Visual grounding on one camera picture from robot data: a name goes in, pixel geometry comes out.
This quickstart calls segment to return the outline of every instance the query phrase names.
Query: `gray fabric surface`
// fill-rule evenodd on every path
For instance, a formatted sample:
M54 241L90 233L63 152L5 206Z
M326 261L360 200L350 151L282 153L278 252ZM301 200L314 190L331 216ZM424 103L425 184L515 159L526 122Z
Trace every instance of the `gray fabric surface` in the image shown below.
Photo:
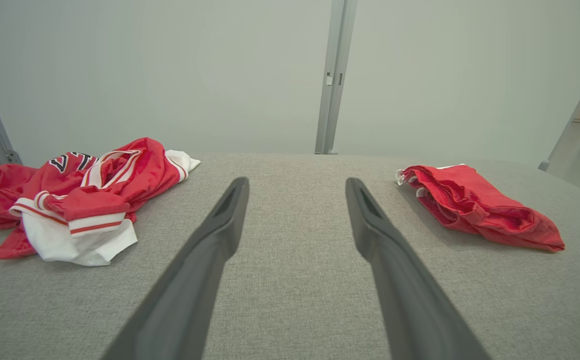
M580 360L580 189L536 169L472 161L550 217L561 253L446 230L396 187L418 159L193 153L201 165L137 216L139 243L101 268L0 260L0 359L95 359L229 182L250 178L242 240L226 264L207 359L387 359L370 267L353 246L347 177L361 178L496 360ZM431 166L449 163L425 162ZM0 242L8 231L0 231Z

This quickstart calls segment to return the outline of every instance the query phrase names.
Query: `white trim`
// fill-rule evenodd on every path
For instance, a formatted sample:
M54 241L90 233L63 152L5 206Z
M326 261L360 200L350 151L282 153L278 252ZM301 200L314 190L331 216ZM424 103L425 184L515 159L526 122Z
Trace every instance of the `white trim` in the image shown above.
M403 174L404 171L405 170L401 169L401 168L399 170L397 170L397 184L399 186L401 186L405 183L406 177Z
M123 221L123 218L125 217L125 212L117 212L115 214L105 214L105 215L97 215L97 216L90 216L87 218L80 218L80 219L73 219L72 221L68 221L68 228L70 229L70 232L72 233L72 237L73 238L79 238L79 237L83 237L84 235L89 235L89 234L94 234L94 233L104 233L106 231L110 231L110 230L115 230L116 228L119 227L120 224L116 224L116 225L111 225L111 226L106 226L106 227L100 227L100 228L94 228L93 230L85 230L85 231L79 231L79 232L74 232L77 230L81 230L83 228L89 228L91 226L98 226L98 225L104 225L104 224L113 224L113 223L119 223L121 221Z
M99 253L105 260L108 262L112 260L114 256L116 256L121 251L125 250L128 246L137 242L136 234L134 233L134 226L132 225L132 221L130 219L124 219L121 226L128 226L130 229L127 231L127 234L123 234L120 237L117 236L112 241L108 241L105 244L102 244L96 252Z
M114 177L112 177L110 179L110 181L108 181L107 183L105 183L105 185L103 187L101 187L101 189L105 189L107 187L112 186L114 183L116 182L125 182L128 180L128 178L130 178L130 175L132 175L132 171L134 171L134 164L137 160L137 158L139 157L139 155L141 155L141 151L140 150L133 150L133 151L128 151L128 152L124 152L126 154L131 154L130 158L128 159L128 161L125 163L125 165L116 172L116 174L114 175ZM121 155L117 156L117 157L111 157L111 159L118 159L119 157L121 157Z
M458 164L458 165L450 165L450 166L442 166L442 167L438 167L437 169L441 170L441 169L447 169L450 167L459 167L459 166L464 166L465 164Z
M31 198L25 198L25 197L20 197L16 200L16 202L14 203L14 205L12 205L9 208L9 213L12 214L13 216L16 217L21 217L21 213L25 212L26 214L30 214L33 215L35 217L41 216L39 214L37 214L36 212L34 212L33 210L30 211L28 210L26 207L29 207L33 210L36 210L37 212L47 215L48 217L52 217L54 219L57 219L58 221L60 221L61 223L67 223L67 221L65 221L65 219L61 216L59 216L58 214L50 211L50 210L43 210L40 209L39 207L36 206L36 204L34 203L34 200L32 200Z
M194 170L201 161L192 159L185 151L167 150L165 153L168 162L178 171L178 182L182 182L190 176L190 171Z
M45 199L48 194L49 192L46 190L39 191L39 193L34 196L34 206L38 209L45 210L45 207L43 207L43 199Z
M132 155L130 157L130 159L128 159L128 162L126 162L125 166L123 166L123 168L121 168L119 171L117 171L116 176L118 176L119 173L122 173L128 166L130 166L130 160L132 160L132 158L135 155L139 155L141 153L140 150L129 150L129 151L111 151L108 153L103 154L102 157L98 158L98 160L96 160L96 162L88 169L88 171L86 171L86 173L83 176L83 180L81 180L81 187L88 187L88 186L96 186L99 189L104 189L105 187L109 186L110 184L112 184L112 182L114 182L114 179L116 178L116 176L114 178L112 178L112 180L108 181L108 183L103 186L103 174L101 174L101 165L106 162L107 160L114 160L114 159L118 159L119 157L122 157L125 154L130 154Z
M427 194L429 194L430 192L427 191L426 187L420 187L418 189L416 189L416 197L417 198L424 198L427 196Z

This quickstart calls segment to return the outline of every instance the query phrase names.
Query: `printed number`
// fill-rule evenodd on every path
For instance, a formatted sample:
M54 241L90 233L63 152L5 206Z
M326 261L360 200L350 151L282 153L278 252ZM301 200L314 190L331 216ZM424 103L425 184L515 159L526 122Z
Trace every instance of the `printed number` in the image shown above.
M73 155L80 161L77 170L83 170L91 159L96 160L95 157L86 155L85 153L83 154L80 152L70 152L69 154ZM53 167L56 167L56 169L59 170L60 173L63 173L66 167L68 166L68 154L66 153L66 155L55 157L54 159L48 161L48 164L52 165Z

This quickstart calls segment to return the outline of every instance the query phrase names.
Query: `white backdrop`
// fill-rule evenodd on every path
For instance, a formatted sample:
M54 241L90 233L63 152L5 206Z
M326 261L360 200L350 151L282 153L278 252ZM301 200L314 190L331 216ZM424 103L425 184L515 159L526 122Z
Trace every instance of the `white backdrop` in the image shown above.
M360 0L334 149L548 159L580 100L580 0Z
M0 117L25 164L138 137L313 153L330 1L0 0Z

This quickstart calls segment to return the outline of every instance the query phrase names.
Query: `metal bracket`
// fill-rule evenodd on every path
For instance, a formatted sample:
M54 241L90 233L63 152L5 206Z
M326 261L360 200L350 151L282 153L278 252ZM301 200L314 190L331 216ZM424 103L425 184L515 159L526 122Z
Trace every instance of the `metal bracket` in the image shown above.
M10 164L21 164L21 159L18 153L10 148L6 149L6 158Z
M548 171L548 167L550 167L550 160L544 160L539 165L539 170Z

